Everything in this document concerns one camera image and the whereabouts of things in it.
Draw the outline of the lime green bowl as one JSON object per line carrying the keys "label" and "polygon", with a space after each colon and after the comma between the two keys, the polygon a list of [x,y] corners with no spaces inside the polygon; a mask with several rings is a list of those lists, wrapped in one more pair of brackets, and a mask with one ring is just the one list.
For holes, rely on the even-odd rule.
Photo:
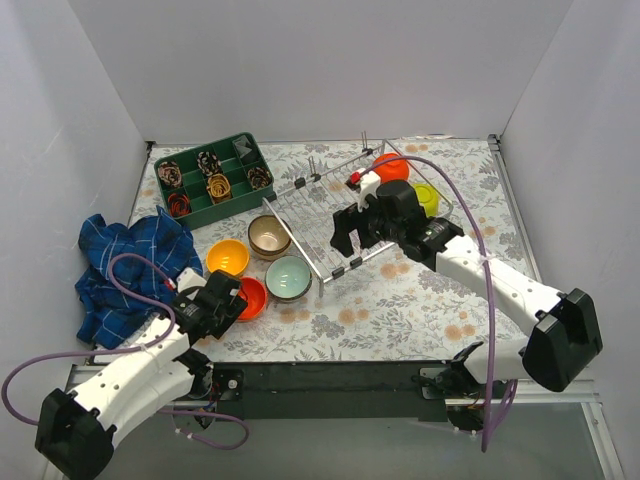
{"label": "lime green bowl", "polygon": [[437,217],[439,211],[440,196],[436,189],[429,184],[412,184],[418,203],[422,206],[428,217]]}

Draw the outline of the orange bowl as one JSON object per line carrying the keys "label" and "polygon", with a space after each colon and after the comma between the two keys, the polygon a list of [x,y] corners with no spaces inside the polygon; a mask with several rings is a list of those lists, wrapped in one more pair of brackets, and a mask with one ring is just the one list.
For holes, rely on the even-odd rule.
{"label": "orange bowl", "polygon": [[239,296],[247,302],[246,308],[238,317],[238,320],[242,322],[259,317],[268,301],[268,292],[265,285],[254,277],[244,276],[241,278]]}
{"label": "orange bowl", "polygon": [[382,183],[407,181],[410,175],[408,162],[396,153],[385,153],[377,157],[373,166]]}

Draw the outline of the yellow bowl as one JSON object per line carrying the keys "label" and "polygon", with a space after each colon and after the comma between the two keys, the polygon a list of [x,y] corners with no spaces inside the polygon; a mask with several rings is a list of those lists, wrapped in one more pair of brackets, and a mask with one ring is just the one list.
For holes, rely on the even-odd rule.
{"label": "yellow bowl", "polygon": [[250,261],[248,247],[237,239],[223,239],[207,252],[205,264],[210,273],[222,270],[233,276],[242,276]]}

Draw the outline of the pale green bowl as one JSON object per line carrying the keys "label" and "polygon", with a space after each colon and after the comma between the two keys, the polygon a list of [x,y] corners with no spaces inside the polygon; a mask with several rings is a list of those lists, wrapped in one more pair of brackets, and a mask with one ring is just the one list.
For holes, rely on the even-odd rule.
{"label": "pale green bowl", "polygon": [[304,296],[311,287],[312,280],[308,264],[293,255],[275,260],[265,274],[267,291],[281,301],[294,301]]}

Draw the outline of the beige ceramic bowl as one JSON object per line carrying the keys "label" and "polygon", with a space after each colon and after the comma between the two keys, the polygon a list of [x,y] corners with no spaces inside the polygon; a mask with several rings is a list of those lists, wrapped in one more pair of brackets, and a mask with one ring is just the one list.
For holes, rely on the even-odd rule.
{"label": "beige ceramic bowl", "polygon": [[291,246],[291,239],[285,236],[262,234],[249,238],[253,253],[260,259],[274,261],[284,256]]}

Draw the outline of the black patterned bowl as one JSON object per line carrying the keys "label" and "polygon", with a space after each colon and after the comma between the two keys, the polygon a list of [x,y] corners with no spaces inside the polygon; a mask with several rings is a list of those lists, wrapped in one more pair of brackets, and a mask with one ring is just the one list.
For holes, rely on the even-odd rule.
{"label": "black patterned bowl", "polygon": [[248,240],[252,250],[265,257],[283,254],[291,245],[289,234],[274,215],[256,217],[249,224]]}

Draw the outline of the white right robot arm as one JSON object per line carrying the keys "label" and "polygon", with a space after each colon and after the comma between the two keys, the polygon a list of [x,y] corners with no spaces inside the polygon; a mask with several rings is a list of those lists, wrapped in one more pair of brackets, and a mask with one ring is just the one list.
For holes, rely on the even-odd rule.
{"label": "white right robot arm", "polygon": [[333,215],[330,244],[353,255],[357,233],[368,248],[399,246],[410,260],[451,278],[512,320],[524,339],[477,342],[451,361],[454,389],[475,397],[495,381],[531,379],[562,392],[602,351],[593,299],[575,288],[563,293],[481,253],[477,240],[442,217],[429,217],[404,180],[367,183],[358,202]]}

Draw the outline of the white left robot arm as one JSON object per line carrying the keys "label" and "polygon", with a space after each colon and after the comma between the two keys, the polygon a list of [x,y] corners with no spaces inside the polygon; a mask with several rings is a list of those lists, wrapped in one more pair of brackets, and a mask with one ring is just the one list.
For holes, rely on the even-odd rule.
{"label": "white left robot arm", "polygon": [[171,308],[139,337],[136,351],[119,355],[68,392],[43,401],[35,448],[69,479],[94,479],[118,444],[169,402],[211,400],[216,382],[209,358],[194,349],[221,337],[246,309],[240,279],[221,270],[202,286],[182,285]]}

